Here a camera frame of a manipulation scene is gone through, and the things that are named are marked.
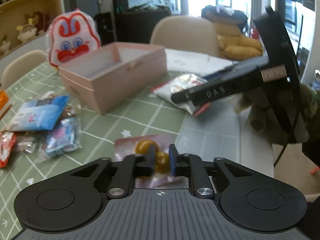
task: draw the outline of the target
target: green tablecloth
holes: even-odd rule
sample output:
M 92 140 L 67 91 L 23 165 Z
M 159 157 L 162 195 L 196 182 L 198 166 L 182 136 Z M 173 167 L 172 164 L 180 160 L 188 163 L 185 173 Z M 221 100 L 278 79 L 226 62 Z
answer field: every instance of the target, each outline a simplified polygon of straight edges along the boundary
M 169 78 L 167 74 L 158 83 Z M 68 93 L 57 71 L 41 64 L 6 90 L 12 107 L 2 118 L 0 129 L 6 127 L 23 102 L 37 99 L 48 91 Z M 74 105 L 78 101 L 71 98 L 69 103 Z M 114 158 L 114 141 L 118 138 L 169 133 L 174 141 L 185 115 L 145 88 L 103 116 L 83 107 L 82 149 L 40 164 L 36 164 L 37 153 L 13 153 L 7 167 L 0 169 L 0 239 L 9 240 L 21 230 L 13 202 L 22 189 L 98 158 Z

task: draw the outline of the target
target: yellow candy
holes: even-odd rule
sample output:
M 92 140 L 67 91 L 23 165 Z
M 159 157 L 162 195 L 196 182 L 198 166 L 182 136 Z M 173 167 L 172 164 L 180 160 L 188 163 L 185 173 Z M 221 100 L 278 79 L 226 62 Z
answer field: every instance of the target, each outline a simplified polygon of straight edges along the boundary
M 138 142 L 138 144 L 135 148 L 135 153 L 146 154 L 151 145 L 154 145 L 156 147 L 156 152 L 159 151 L 159 146 L 157 145 L 156 142 L 151 141 L 151 140 L 142 140 L 142 141 Z
M 170 170 L 169 154 L 165 152 L 156 153 L 155 172 L 166 173 Z

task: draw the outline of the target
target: plastic bag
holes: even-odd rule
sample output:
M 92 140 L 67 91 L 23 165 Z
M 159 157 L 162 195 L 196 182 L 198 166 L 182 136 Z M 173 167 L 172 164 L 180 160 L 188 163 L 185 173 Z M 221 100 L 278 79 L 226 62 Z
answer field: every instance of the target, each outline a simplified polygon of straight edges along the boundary
M 23 103 L 12 118 L 9 131 L 52 130 L 69 96 L 56 96 Z
M 168 134 L 159 134 L 159 135 L 149 135 L 143 137 L 135 137 L 135 138 L 125 138 L 118 139 L 115 141 L 115 156 L 116 161 L 122 161 L 126 156 L 138 153 L 136 152 L 137 145 L 142 140 L 150 140 L 155 142 L 158 145 L 158 152 L 168 153 L 169 145 L 172 143 L 172 138 Z M 141 177 L 136 178 L 135 188 L 156 188 L 163 185 L 167 185 L 174 182 L 180 182 L 184 179 L 184 177 L 174 177 L 170 174 L 170 172 L 160 173 L 157 172 L 157 168 L 155 168 L 155 173 L 152 177 Z
M 46 32 L 46 45 L 48 62 L 54 67 L 101 48 L 94 20 L 78 9 L 53 20 Z
M 76 117 L 58 121 L 52 131 L 44 134 L 38 152 L 38 162 L 81 148 L 80 132 L 80 123 Z
M 14 152 L 34 153 L 38 144 L 38 134 L 34 132 L 17 132 Z
M 194 106 L 191 101 L 187 101 L 181 104 L 174 104 L 171 101 L 171 95 L 191 87 L 202 85 L 206 82 L 207 81 L 205 79 L 202 79 L 194 74 L 188 73 L 177 76 L 169 82 L 153 88 L 152 91 L 156 95 L 164 98 L 165 100 L 169 101 L 178 108 L 186 110 L 189 114 L 193 116 L 198 116 L 209 107 L 209 103 L 204 104 L 203 106 Z
M 16 135 L 13 132 L 0 132 L 0 168 L 3 168 L 7 165 L 15 142 Z

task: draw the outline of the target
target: open cardboard box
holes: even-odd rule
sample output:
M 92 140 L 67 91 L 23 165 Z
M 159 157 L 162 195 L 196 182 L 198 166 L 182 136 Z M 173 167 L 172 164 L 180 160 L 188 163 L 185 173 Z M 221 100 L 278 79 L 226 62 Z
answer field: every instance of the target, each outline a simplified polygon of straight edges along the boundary
M 167 72 L 162 46 L 114 42 L 59 67 L 71 95 L 104 114 Z

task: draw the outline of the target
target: white paper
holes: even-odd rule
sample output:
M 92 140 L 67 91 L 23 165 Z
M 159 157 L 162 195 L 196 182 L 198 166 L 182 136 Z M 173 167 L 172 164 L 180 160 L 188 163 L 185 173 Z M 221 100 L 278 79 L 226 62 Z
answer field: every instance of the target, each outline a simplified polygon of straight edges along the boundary
M 166 49 L 166 54 L 169 71 L 189 72 L 198 76 L 205 76 L 232 65 L 231 60 L 190 51 Z

